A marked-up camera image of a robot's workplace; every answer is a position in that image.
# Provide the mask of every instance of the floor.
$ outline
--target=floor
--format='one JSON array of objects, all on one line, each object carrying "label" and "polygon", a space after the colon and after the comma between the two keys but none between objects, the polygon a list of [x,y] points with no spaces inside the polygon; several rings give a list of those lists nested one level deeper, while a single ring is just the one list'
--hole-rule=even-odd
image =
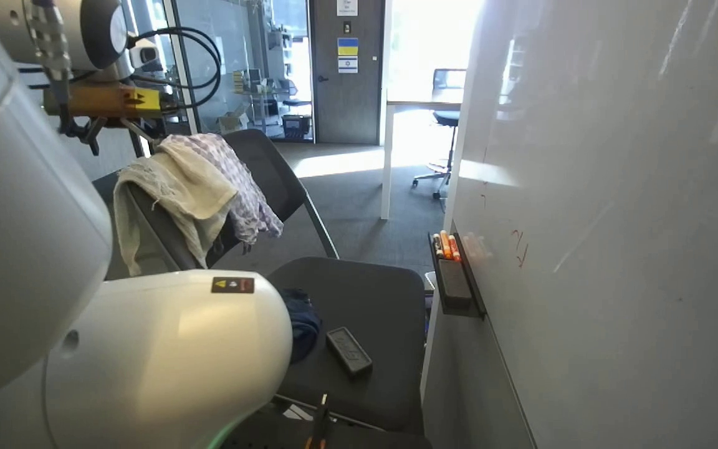
[{"label": "floor", "polygon": [[[393,210],[387,223],[379,219],[382,148],[277,144],[309,189],[341,260],[428,273],[427,236],[440,228],[444,203],[434,199],[434,183],[410,189],[410,177],[428,172],[428,163],[444,163],[450,134],[432,113],[403,113],[395,120]],[[217,268],[271,273],[309,255],[323,249],[306,211],[296,211],[278,240],[262,240],[248,253],[237,246]]]}]

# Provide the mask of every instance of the table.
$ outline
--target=table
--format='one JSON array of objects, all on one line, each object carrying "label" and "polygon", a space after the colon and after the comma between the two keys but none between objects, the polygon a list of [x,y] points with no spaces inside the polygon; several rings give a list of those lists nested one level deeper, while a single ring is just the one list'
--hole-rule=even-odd
[{"label": "table", "polygon": [[387,100],[383,120],[383,179],[382,179],[382,219],[388,219],[390,210],[390,138],[393,138],[393,114],[403,109],[460,109],[460,100],[440,97],[390,97]]}]

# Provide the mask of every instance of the cable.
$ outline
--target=cable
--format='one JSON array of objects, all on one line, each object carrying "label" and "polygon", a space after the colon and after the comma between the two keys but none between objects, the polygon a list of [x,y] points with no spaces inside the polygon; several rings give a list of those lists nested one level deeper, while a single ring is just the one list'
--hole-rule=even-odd
[{"label": "cable", "polygon": [[[80,73],[80,74],[75,74],[73,79],[68,79],[68,82],[80,82],[80,79],[87,79],[87,77],[92,77],[95,74],[95,71],[87,71],[87,73]],[[48,87],[53,87],[53,86],[28,86],[29,91],[48,91]]]},{"label": "cable", "polygon": [[173,38],[186,38],[186,41],[196,42],[211,58],[215,74],[207,82],[195,82],[195,86],[151,79],[151,77],[136,77],[136,74],[131,74],[129,79],[151,82],[151,86],[170,86],[170,87],[180,87],[180,91],[208,87],[208,92],[201,100],[190,103],[190,105],[171,105],[166,109],[186,109],[186,108],[200,108],[200,105],[208,103],[217,96],[220,82],[222,82],[222,71],[220,71],[222,67],[222,56],[220,56],[215,41],[208,36],[203,36],[201,29],[196,29],[196,28],[156,28],[156,29],[127,38],[127,48],[134,48],[136,41],[155,38],[155,36],[173,36]]}]

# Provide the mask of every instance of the black chair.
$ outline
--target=black chair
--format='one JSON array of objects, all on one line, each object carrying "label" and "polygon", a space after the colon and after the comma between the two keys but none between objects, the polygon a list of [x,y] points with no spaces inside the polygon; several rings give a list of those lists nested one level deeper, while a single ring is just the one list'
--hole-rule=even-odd
[{"label": "black chair", "polygon": [[[240,129],[223,134],[230,148],[237,152],[237,157],[248,168],[256,187],[267,198],[267,205],[277,211],[282,223],[286,223],[299,208],[309,211],[309,219],[323,245],[327,258],[338,260],[336,245],[321,223],[309,192],[299,183],[299,177],[292,172],[292,168],[278,154],[277,144],[267,139],[259,129]],[[117,172],[95,179],[97,192],[106,205],[111,205],[111,187],[117,183]],[[145,236],[155,236],[155,255],[141,253],[139,260],[149,273],[177,273],[177,270],[201,270],[200,263],[190,255],[185,246],[185,236],[170,219],[170,215],[161,208],[155,208],[155,199],[141,192],[136,185],[127,187],[127,199],[139,210],[139,228]],[[207,265],[211,268],[217,260],[222,260],[231,246],[237,246],[240,240],[235,236],[235,228],[227,219],[223,230],[220,233],[217,241],[207,253]],[[111,265],[106,273],[106,280],[127,278],[127,268],[120,260],[120,253],[111,253]]]},{"label": "black chair", "polygon": [[[278,390],[286,405],[317,405],[328,395],[332,412],[353,424],[388,432],[420,435],[420,401],[418,376],[423,365],[423,283],[410,270],[359,265],[336,260],[336,246],[312,203],[303,185],[277,152],[277,144],[256,129],[240,129],[223,134],[240,159],[248,168],[253,183],[264,192],[269,208],[278,219],[292,218],[299,208],[309,218],[327,246],[327,258],[303,258],[274,270],[267,280],[278,293],[303,293],[312,299],[321,330],[348,326],[374,360],[367,376],[348,376],[341,371],[338,360],[328,355],[323,337],[317,349],[288,374]],[[97,179],[101,198],[111,205],[111,185],[117,175]],[[161,241],[156,270],[196,270],[200,265],[186,253],[182,235],[170,215],[134,185],[129,199],[141,211],[141,225]],[[220,233],[217,245],[208,249],[208,265],[230,253],[237,241],[231,225]]]},{"label": "black chair", "polygon": [[[432,97],[444,100],[444,103],[460,103],[463,96],[463,77],[465,71],[460,67],[435,67],[432,77]],[[435,165],[432,172],[418,175],[410,179],[410,187],[417,187],[420,179],[434,179],[434,183],[450,183],[450,165],[453,165],[453,149],[455,149],[455,129],[459,129],[459,109],[434,109],[434,120],[440,128],[450,128],[450,144],[448,144],[448,157],[445,165]]]}]

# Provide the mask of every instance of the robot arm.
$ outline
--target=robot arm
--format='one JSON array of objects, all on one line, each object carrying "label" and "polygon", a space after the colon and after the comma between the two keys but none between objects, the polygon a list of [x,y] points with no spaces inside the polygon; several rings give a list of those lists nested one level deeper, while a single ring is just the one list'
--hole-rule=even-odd
[{"label": "robot arm", "polygon": [[203,446],[277,392],[292,326],[267,280],[101,283],[109,233],[0,48],[0,446]]},{"label": "robot arm", "polygon": [[0,46],[15,63],[105,71],[125,52],[127,22],[120,0],[0,0]]}]

